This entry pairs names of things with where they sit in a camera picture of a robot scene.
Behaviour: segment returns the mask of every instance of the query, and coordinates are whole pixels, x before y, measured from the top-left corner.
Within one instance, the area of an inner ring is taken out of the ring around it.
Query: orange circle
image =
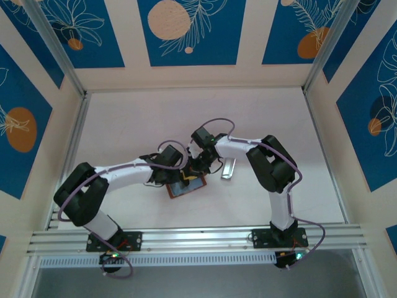
[[[298,55],[303,59],[316,58],[320,46],[328,34],[329,28],[322,27],[315,32],[310,32],[303,37],[298,45]]]
[[[80,51],[83,49],[83,43],[75,38],[71,38],[68,40],[68,45],[72,50]]]
[[[18,128],[17,124],[22,125],[26,121],[29,122],[23,125],[24,129]],[[29,152],[37,137],[37,125],[33,114],[24,107],[15,107],[8,112],[6,122],[11,124],[6,131],[11,147],[22,153]]]
[[[376,137],[382,130],[382,124],[379,119],[373,118],[368,124],[368,131],[371,135]]]
[[[280,2],[282,6],[289,6],[292,5],[293,1],[294,0],[281,0]]]
[[[190,17],[186,9],[174,0],[162,0],[149,11],[149,28],[162,40],[180,38],[190,29]]]

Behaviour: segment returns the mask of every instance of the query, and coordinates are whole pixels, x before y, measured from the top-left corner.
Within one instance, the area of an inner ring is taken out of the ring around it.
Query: white tabletop
[[[337,196],[300,88],[202,88],[95,93],[92,95],[76,155],[77,165],[128,162],[153,153],[163,140],[187,144],[192,132],[215,117],[236,123],[232,136],[275,135],[303,173],[293,191],[297,217],[342,222]],[[230,124],[206,127],[216,135]],[[269,195],[248,162],[237,161],[231,181],[221,173],[207,185],[170,199],[165,187],[141,184],[106,195],[101,209],[123,228],[223,227],[265,225],[271,217]],[[60,223],[59,229],[75,228]]]

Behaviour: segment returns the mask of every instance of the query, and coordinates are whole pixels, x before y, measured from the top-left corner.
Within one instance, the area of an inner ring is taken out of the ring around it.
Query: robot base
[[[258,228],[252,230],[252,240],[254,248],[293,248],[294,242],[298,242],[303,247],[309,245],[304,228],[294,229],[291,236],[284,238],[282,242],[274,238],[274,231],[271,228]]]
[[[112,237],[109,241],[119,251],[141,251],[142,233],[141,232],[122,232],[119,237]],[[104,245],[92,234],[88,236],[87,252],[103,252],[108,251],[109,247]]]

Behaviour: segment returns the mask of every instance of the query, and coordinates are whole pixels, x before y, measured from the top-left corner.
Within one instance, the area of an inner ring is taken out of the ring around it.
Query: metal bracket
[[[293,248],[294,240],[299,243],[298,247],[309,246],[308,237],[304,228],[297,228],[293,237],[286,239],[282,246],[273,238],[272,231],[269,228],[258,228],[252,230],[252,240],[254,248]]]
[[[221,179],[230,180],[233,175],[234,164],[236,160],[234,158],[225,158],[225,165],[223,166]]]
[[[126,236],[126,244],[118,248],[120,251],[141,251],[142,243],[142,232],[124,232]],[[107,251],[109,247],[104,245],[101,241],[95,238],[93,235],[88,236],[87,240],[87,252],[101,252]]]

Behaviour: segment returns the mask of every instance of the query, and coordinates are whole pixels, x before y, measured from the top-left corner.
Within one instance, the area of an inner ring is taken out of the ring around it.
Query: cable
[[[276,256],[275,258],[276,258],[276,259],[284,258],[285,256],[292,256],[292,255],[294,255],[294,254],[295,254],[294,251],[290,251],[289,253],[286,253],[286,254],[284,254],[284,255]]]
[[[90,183],[92,180],[96,179],[96,178],[99,177],[100,175],[103,175],[103,174],[105,174],[105,173],[111,173],[111,172],[114,172],[114,171],[118,171],[118,170],[120,170],[120,169],[134,168],[134,167],[136,167],[136,166],[154,166],[154,167],[161,168],[161,169],[182,169],[182,168],[184,168],[184,166],[187,164],[188,159],[189,159],[189,158],[188,158],[188,153],[187,153],[186,147],[185,147],[181,142],[174,141],[174,140],[167,140],[167,141],[165,141],[165,142],[162,142],[162,143],[160,144],[160,146],[163,145],[164,143],[167,143],[167,142],[176,143],[176,144],[180,145],[180,146],[184,149],[184,151],[185,151],[185,156],[184,156],[184,158],[182,159],[181,164],[180,164],[179,166],[163,166],[163,165],[157,165],[156,163],[136,163],[136,164],[135,164],[135,163],[129,163],[129,164],[126,164],[126,165],[114,166],[114,167],[112,167],[112,168],[104,169],[103,171],[100,171],[100,172],[98,172],[98,173],[95,173],[95,174],[93,174],[91,177],[87,178],[84,182],[82,182],[82,183],[81,183],[76,189],[74,189],[74,191],[72,191],[72,193],[66,198],[66,200],[64,201],[64,203],[62,204],[62,206],[60,207],[60,210],[59,210],[59,212],[58,212],[58,220],[59,220],[60,222],[70,222],[70,221],[71,221],[71,220],[63,219],[63,218],[62,218],[62,213],[63,213],[65,207],[69,204],[69,202],[72,200],[72,198],[74,198],[74,196],[75,196],[85,185],[87,185],[88,183]],[[123,254],[121,254],[121,252],[119,252],[119,250],[116,249],[116,247],[114,247],[113,245],[111,245],[108,241],[104,240],[104,239],[101,238],[99,235],[97,235],[96,233],[94,233],[92,230],[88,229],[87,227],[84,227],[84,228],[86,228],[89,232],[91,232],[92,235],[93,235],[94,237],[96,237],[99,241],[101,241],[104,245],[106,245],[107,247],[109,247],[109,248],[112,249],[113,251],[117,252],[117,253],[122,257],[122,259],[128,264],[128,266],[130,267],[130,273],[129,273],[128,275],[125,275],[125,276],[113,276],[113,275],[108,275],[108,276],[109,276],[110,278],[115,278],[115,279],[125,279],[125,278],[129,278],[130,276],[132,276],[132,274],[133,274],[133,267],[132,267],[131,262],[130,262],[125,256],[123,256]],[[102,271],[104,272],[104,275],[107,275],[107,273],[104,271],[104,265],[105,265],[105,262],[102,264]]]
[[[117,247],[117,249],[120,249],[124,244],[127,244],[127,243],[128,243],[128,241],[126,239],[123,242],[121,242],[121,244]]]
[[[127,264],[128,267],[130,268],[130,272],[127,275],[109,275],[107,274],[107,272],[105,271],[105,264],[108,262],[108,260],[111,260],[111,258],[105,260],[102,263],[102,267],[100,268],[103,272],[104,276],[108,276],[110,278],[114,278],[114,279],[127,279],[130,278],[133,274],[133,266],[130,262],[130,260],[121,253],[121,251],[119,251],[116,247],[114,247],[113,245],[111,245],[108,241],[106,241],[105,239],[103,239],[101,236],[97,235],[96,233],[94,233],[92,230],[90,230],[89,228],[86,228],[88,230],[88,232],[90,232],[95,238],[97,238],[99,241],[101,241],[104,245],[106,245],[107,247],[109,247],[112,251],[115,251]]]
[[[151,185],[151,184],[143,183],[143,185],[144,185],[144,186],[149,186],[149,187],[154,187],[154,188],[161,188],[161,187],[163,187],[165,184],[162,184],[162,185]]]
[[[215,173],[219,172],[219,171],[222,169],[222,167],[223,167],[223,162],[221,161],[221,159],[220,159],[220,158],[218,158],[218,161],[221,163],[221,166],[220,166],[218,169],[216,169],[216,171],[215,171],[215,172],[213,172],[213,173],[210,173],[210,174],[215,174]]]
[[[214,122],[214,121],[218,121],[218,120],[223,120],[223,121],[227,121],[227,122],[230,122],[231,124],[232,124],[232,128],[231,128],[231,130],[228,132],[228,139],[230,140],[230,135],[231,135],[231,133],[234,131],[234,129],[236,128],[236,124],[232,121],[232,120],[230,120],[230,119],[227,119],[227,118],[214,118],[214,119],[211,119],[211,120],[208,120],[208,121],[206,121],[206,122],[204,122],[201,126],[200,126],[200,128],[201,127],[204,127],[204,125],[207,125],[208,123],[210,123],[210,122]]]
[[[319,247],[322,244],[322,242],[325,239],[326,231],[325,231],[325,228],[320,223],[312,222],[310,220],[305,220],[305,219],[299,219],[298,217],[295,217],[293,212],[292,212],[291,190],[300,181],[302,181],[302,179],[303,179],[302,172],[287,157],[285,157],[280,152],[278,152],[276,149],[274,149],[274,148],[272,148],[272,147],[270,147],[270,146],[268,146],[266,144],[255,142],[255,141],[249,141],[249,140],[241,140],[241,139],[238,139],[238,138],[231,138],[230,140],[232,142],[237,142],[237,143],[248,143],[248,144],[259,145],[259,146],[262,146],[262,147],[270,150],[272,153],[276,154],[278,157],[280,157],[282,160],[284,160],[299,175],[298,180],[296,180],[294,183],[292,183],[287,189],[288,213],[293,219],[295,219],[295,220],[297,220],[299,222],[304,222],[306,224],[316,225],[323,231],[323,235],[321,236],[319,242],[317,242],[317,244],[315,244],[315,246],[304,257],[302,257],[301,260],[307,258],[310,254],[314,253],[314,251],[317,249],[317,247]],[[297,263],[300,263],[300,262],[296,262],[296,263],[292,264],[291,266],[289,266],[289,269],[291,267],[295,266]]]
[[[305,248],[307,250],[309,250],[309,248],[307,246],[302,245],[299,241],[297,241],[295,238],[293,239],[294,245],[298,245],[299,247]]]
[[[291,252],[293,252],[293,250],[295,249],[296,245],[297,245],[297,243],[296,243],[295,239],[293,239],[293,245],[292,245]]]

